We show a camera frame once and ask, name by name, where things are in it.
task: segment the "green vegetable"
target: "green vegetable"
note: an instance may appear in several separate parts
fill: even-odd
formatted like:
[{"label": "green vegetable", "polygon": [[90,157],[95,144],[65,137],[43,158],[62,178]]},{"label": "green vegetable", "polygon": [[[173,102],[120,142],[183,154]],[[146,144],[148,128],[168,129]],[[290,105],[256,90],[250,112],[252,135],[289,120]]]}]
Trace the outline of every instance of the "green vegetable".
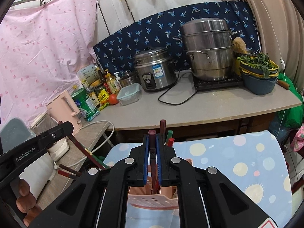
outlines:
[{"label": "green vegetable", "polygon": [[264,78],[266,79],[269,78],[269,70],[276,68],[270,63],[268,54],[265,55],[264,53],[260,53],[254,58],[251,58],[250,56],[240,56],[237,59],[253,68],[262,70]]}]

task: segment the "light blue tablecloth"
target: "light blue tablecloth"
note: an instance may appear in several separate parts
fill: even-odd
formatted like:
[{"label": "light blue tablecloth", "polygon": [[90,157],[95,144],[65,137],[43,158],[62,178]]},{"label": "light blue tablecloth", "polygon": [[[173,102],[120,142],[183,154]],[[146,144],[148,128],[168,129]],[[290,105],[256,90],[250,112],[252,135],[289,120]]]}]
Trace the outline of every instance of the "light blue tablecloth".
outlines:
[{"label": "light blue tablecloth", "polygon": [[[111,149],[105,164],[129,156],[141,143],[121,143]],[[268,131],[224,138],[176,142],[177,156],[192,159],[202,169],[218,168],[262,208],[279,228],[291,218],[291,187],[284,156]],[[178,209],[155,211],[128,204],[126,228],[179,228]]]}]

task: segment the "human hand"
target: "human hand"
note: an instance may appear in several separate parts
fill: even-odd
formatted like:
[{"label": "human hand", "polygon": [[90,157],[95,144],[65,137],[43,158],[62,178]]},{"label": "human hand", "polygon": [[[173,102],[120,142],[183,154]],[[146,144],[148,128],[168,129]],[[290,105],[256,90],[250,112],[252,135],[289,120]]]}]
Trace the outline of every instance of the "human hand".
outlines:
[{"label": "human hand", "polygon": [[42,209],[36,204],[36,198],[30,192],[31,188],[24,179],[20,179],[18,190],[21,196],[17,199],[16,205],[20,212],[27,213],[23,222],[28,227],[34,218],[42,212]]}]

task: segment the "tiled floor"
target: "tiled floor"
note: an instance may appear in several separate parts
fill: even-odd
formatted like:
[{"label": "tiled floor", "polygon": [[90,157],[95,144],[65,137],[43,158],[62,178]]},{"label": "tiled floor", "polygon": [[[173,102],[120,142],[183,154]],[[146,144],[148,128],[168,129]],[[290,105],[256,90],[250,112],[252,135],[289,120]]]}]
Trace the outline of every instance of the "tiled floor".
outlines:
[{"label": "tiled floor", "polygon": [[[286,162],[289,164],[289,177],[291,187],[304,175],[304,160],[298,154],[293,152],[290,148],[290,144],[286,144],[288,152],[285,153],[284,157]],[[297,192],[292,195],[292,215],[297,211],[302,201],[304,200],[304,190],[300,188]]]}]

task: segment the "transparent plastic box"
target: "transparent plastic box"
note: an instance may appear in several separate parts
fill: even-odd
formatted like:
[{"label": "transparent plastic box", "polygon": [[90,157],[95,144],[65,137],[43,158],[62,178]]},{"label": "transparent plastic box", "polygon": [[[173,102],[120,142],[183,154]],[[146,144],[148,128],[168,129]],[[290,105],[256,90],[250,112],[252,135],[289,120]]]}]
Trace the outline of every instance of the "transparent plastic box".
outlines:
[{"label": "transparent plastic box", "polygon": [[139,100],[140,85],[134,83],[132,85],[123,87],[117,95],[117,100],[121,105],[129,105]]}]

